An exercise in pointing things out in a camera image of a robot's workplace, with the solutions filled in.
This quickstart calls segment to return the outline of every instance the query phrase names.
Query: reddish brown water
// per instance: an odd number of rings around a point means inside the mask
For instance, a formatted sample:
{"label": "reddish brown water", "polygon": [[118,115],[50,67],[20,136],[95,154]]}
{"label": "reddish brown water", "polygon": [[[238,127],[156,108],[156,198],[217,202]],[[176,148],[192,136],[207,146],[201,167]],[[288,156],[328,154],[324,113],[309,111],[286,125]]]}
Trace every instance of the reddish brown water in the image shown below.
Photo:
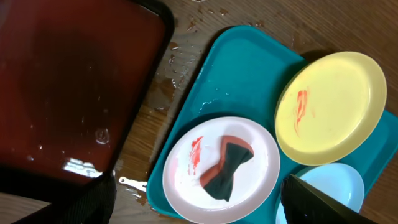
{"label": "reddish brown water", "polygon": [[0,163],[85,183],[63,168],[106,170],[164,23],[127,0],[0,4]]}

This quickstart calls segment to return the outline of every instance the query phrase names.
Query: red and black sponge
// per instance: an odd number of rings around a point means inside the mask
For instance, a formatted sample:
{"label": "red and black sponge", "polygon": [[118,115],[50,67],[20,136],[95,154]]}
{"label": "red and black sponge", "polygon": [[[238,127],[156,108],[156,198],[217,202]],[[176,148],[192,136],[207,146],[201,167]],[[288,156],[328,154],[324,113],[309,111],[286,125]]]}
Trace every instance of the red and black sponge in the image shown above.
{"label": "red and black sponge", "polygon": [[214,199],[228,202],[236,169],[253,157],[254,151],[247,142],[235,136],[223,136],[220,161],[200,177],[201,186]]}

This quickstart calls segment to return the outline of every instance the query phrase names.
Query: dish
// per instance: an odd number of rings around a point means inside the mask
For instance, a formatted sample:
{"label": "dish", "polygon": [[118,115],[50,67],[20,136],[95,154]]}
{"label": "dish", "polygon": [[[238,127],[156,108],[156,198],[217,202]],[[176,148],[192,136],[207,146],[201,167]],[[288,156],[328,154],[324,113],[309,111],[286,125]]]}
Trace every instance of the dish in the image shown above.
{"label": "dish", "polygon": [[[361,175],[351,166],[333,163],[308,167],[297,176],[353,211],[360,211],[365,194],[364,184]],[[280,196],[276,205],[276,224],[287,223]]]}
{"label": "dish", "polygon": [[372,58],[357,52],[323,57],[299,72],[280,98],[280,148],[305,165],[337,161],[372,133],[386,97],[386,79]]}
{"label": "dish", "polygon": [[[223,136],[238,137],[254,151],[254,157],[236,169],[228,202],[213,199],[200,185],[201,175],[220,160]],[[265,201],[279,168],[277,144],[265,128],[245,118],[216,118],[199,124],[174,145],[163,172],[164,193],[172,208],[191,222],[229,223]]]}

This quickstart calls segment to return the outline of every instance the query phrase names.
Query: white plate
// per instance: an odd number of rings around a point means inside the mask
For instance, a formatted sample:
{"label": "white plate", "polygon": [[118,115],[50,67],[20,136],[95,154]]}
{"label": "white plate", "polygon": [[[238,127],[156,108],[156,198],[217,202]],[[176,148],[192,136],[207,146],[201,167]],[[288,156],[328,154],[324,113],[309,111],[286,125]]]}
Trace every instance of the white plate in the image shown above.
{"label": "white plate", "polygon": [[[361,209],[365,188],[361,175],[351,166],[332,163],[316,168],[309,167],[300,171],[297,176],[354,212]],[[280,196],[277,206],[276,224],[287,223]]]}
{"label": "white plate", "polygon": [[[254,157],[234,173],[229,202],[213,199],[200,185],[200,176],[220,160],[224,135],[243,139],[254,151]],[[192,146],[198,138],[201,150]],[[249,215],[265,201],[279,168],[277,144],[265,128],[244,118],[216,118],[199,124],[174,145],[165,163],[163,188],[172,208],[187,220],[229,223]]]}

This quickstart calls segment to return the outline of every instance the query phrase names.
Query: wooden table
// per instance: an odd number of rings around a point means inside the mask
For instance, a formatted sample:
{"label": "wooden table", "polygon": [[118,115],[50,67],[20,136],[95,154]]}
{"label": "wooden table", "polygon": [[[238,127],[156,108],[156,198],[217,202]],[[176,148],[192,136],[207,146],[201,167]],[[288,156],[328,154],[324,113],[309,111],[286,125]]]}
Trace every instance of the wooden table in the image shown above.
{"label": "wooden table", "polygon": [[[179,48],[164,55],[124,145],[116,168],[117,179],[126,177],[145,184],[184,95],[206,57],[202,53],[226,27],[256,26],[307,60],[344,50],[371,56],[386,74],[386,109],[398,115],[398,2],[395,0],[164,0],[164,3],[174,13],[177,27],[172,42]],[[170,66],[172,54],[175,59]],[[12,222],[45,205],[0,194],[0,223]],[[378,223],[398,223],[397,211],[398,156],[395,156],[367,196],[361,214]],[[145,192],[118,183],[111,223],[143,221],[183,222],[158,215],[147,203]]]}

